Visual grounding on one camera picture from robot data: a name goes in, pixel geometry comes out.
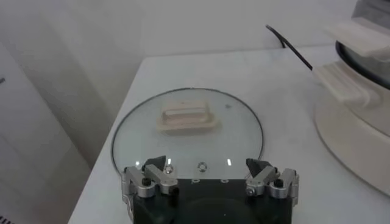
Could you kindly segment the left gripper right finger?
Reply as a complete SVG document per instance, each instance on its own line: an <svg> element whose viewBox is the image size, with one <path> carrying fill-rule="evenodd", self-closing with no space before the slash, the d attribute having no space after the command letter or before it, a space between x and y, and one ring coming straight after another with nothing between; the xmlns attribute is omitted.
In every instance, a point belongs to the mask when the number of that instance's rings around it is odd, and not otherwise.
<svg viewBox="0 0 390 224"><path fill-rule="evenodd" d="M246 165L251 178L246 180L246 194L257 197L268 193L272 198L298 199L299 175L294 169L284 169L282 173L278 168L267 161L248 158Z"/></svg>

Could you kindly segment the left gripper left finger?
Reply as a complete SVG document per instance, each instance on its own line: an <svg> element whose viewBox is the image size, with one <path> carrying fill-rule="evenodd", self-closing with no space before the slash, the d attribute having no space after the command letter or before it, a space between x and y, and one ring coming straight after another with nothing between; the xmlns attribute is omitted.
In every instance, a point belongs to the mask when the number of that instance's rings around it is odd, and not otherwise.
<svg viewBox="0 0 390 224"><path fill-rule="evenodd" d="M151 198L157 191L163 195L178 195L179 182L164 173L165 162L166 157L159 156L148 159L140 169L137 166L125 167L121 174L123 197Z"/></svg>

